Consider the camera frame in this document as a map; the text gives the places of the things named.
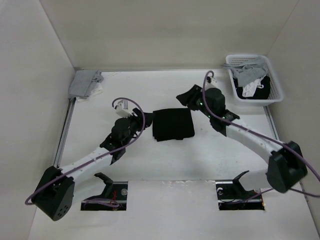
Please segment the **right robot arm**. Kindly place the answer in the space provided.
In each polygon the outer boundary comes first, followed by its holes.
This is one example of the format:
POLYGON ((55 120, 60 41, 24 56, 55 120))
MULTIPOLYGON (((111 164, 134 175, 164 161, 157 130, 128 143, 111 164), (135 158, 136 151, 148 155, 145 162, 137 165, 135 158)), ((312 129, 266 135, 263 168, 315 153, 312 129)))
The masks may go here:
POLYGON ((243 198, 251 190, 264 188, 286 193, 307 175, 307 167, 300 159, 302 153, 297 143, 282 143, 253 134, 238 115, 226 108, 225 96, 218 88, 203 90, 194 85, 176 98, 188 109, 206 115, 214 130, 241 143, 267 163, 267 168, 263 170, 247 170, 233 179, 231 190, 236 197, 243 198))

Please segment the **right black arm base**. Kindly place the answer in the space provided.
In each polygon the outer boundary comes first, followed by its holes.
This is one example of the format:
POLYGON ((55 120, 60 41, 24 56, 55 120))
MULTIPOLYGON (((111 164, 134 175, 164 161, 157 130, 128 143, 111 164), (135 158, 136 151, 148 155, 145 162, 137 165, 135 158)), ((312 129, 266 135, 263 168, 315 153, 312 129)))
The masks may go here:
POLYGON ((248 172, 248 170, 244 171, 234 179, 215 182, 218 208, 220 211, 265 210, 262 196, 255 196, 259 194, 261 190, 245 190, 239 182, 240 178, 248 172))

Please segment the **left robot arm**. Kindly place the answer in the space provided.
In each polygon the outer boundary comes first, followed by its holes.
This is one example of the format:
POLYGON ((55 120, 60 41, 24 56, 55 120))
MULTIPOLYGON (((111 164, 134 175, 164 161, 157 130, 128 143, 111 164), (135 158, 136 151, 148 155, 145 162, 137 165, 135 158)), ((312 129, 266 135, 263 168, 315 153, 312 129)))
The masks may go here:
POLYGON ((26 202, 36 205, 54 221, 61 219, 72 206, 76 184, 118 161, 138 138, 137 133, 150 127, 153 119, 153 113, 138 108, 129 116, 117 119, 111 133, 95 151, 66 167, 47 168, 26 202))

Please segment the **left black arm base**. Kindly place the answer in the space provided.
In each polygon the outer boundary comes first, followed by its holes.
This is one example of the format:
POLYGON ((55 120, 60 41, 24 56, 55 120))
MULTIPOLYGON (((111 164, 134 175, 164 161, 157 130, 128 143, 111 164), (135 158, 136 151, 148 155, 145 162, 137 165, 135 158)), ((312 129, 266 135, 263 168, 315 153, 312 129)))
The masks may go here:
POLYGON ((100 179, 104 188, 98 195, 90 196, 81 202, 81 211, 126 211, 129 183, 127 181, 113 181, 104 173, 98 172, 96 179, 100 179))

